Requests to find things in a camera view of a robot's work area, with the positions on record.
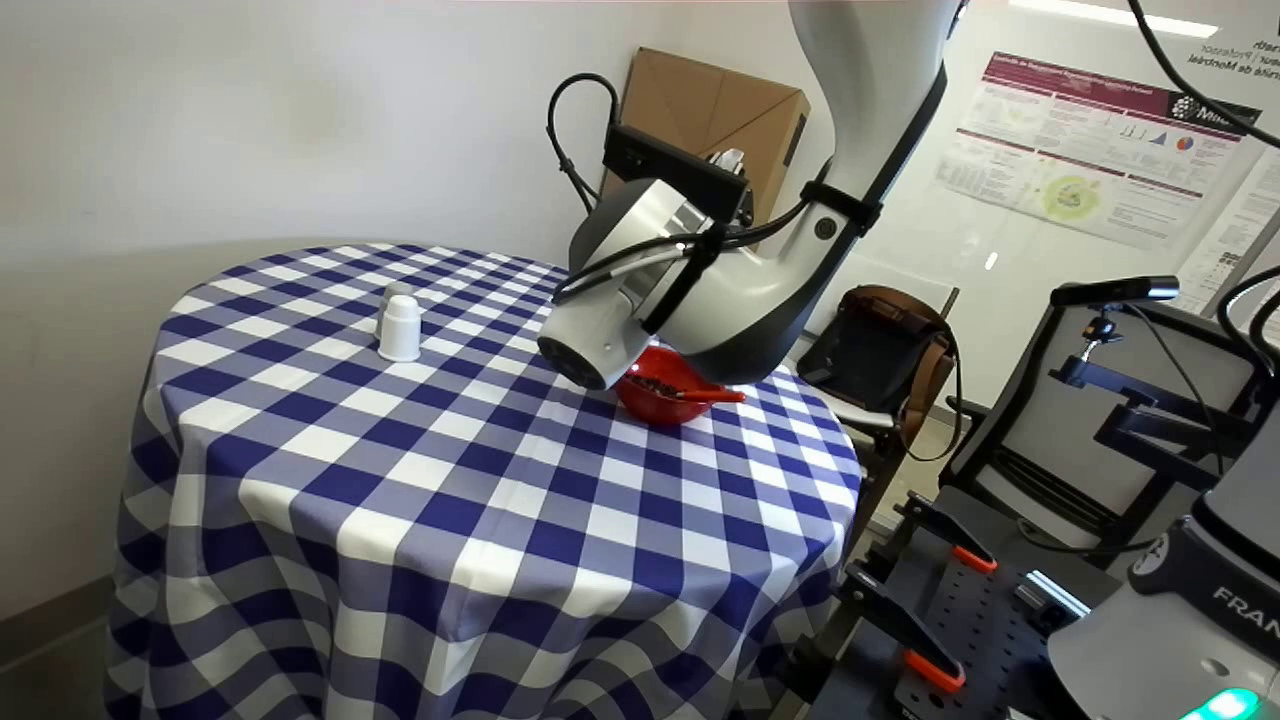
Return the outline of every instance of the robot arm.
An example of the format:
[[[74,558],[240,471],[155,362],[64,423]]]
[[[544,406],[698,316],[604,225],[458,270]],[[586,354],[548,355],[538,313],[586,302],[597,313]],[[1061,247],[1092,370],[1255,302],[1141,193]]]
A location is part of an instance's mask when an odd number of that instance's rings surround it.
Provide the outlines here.
[[[777,258],[726,236],[664,181],[628,183],[579,225],[539,348],[570,381],[614,389],[647,335],[707,381],[769,376],[879,212],[941,97],[965,0],[787,0],[828,97],[836,154]]]

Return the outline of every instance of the chair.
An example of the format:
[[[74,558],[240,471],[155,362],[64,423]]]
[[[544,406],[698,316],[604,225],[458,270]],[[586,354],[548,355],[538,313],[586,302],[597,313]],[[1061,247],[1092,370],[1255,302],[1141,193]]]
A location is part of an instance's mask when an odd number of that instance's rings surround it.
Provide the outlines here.
[[[874,525],[957,363],[953,305],[957,288],[937,313],[902,288],[860,284],[845,291],[823,335],[800,355],[800,376],[828,396],[868,467],[853,541]]]
[[[941,483],[967,487],[1101,568],[1124,568],[1124,554],[1170,529],[1203,493],[1203,476],[1210,483],[1219,476],[1218,465],[1233,458],[1233,445],[1213,454],[1203,439],[1238,437],[1244,450],[1262,416],[1262,372],[1244,348],[1202,316],[1138,307],[1110,313],[1121,335],[1092,348],[1083,363],[1081,333],[1098,307],[1047,307],[997,407],[949,459]],[[1150,406],[1162,389],[1195,396],[1150,325],[1218,412],[1218,434],[1202,439],[1189,434],[1202,406],[1194,412],[1185,406],[1185,422]],[[1081,370],[1138,386],[1130,396],[1092,389]],[[1178,428],[1179,439],[1143,439],[1150,428]]]

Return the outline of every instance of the blue and white checkered tablecloth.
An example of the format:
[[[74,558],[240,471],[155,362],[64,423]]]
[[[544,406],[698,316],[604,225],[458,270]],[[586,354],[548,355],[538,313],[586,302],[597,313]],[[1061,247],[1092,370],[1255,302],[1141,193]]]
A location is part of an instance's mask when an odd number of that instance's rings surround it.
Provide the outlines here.
[[[561,273],[365,243],[160,328],[111,716],[726,716],[834,607],[860,465],[798,376],[647,434],[538,355]],[[426,355],[386,363],[389,284]]]

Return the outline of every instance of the cardboard box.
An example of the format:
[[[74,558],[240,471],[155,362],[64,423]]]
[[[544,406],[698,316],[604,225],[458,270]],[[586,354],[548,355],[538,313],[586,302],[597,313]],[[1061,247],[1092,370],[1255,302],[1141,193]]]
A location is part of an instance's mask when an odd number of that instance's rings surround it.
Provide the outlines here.
[[[806,117],[800,90],[655,48],[638,54],[620,108],[620,124],[694,156],[741,149],[757,221],[773,217]]]

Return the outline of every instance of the floor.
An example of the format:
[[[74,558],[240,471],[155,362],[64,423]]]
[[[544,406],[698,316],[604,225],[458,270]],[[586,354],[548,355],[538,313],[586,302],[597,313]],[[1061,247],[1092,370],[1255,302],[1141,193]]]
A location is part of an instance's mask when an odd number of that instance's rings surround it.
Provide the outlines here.
[[[915,454],[949,445],[949,422],[928,422],[915,437]],[[941,465],[906,459],[896,479],[878,508],[878,529],[891,529],[907,493],[937,495]],[[57,720],[101,720],[105,716],[105,620],[91,620],[64,642],[0,669],[0,720],[9,716],[57,716]],[[806,716],[806,705],[786,701],[780,716]]]

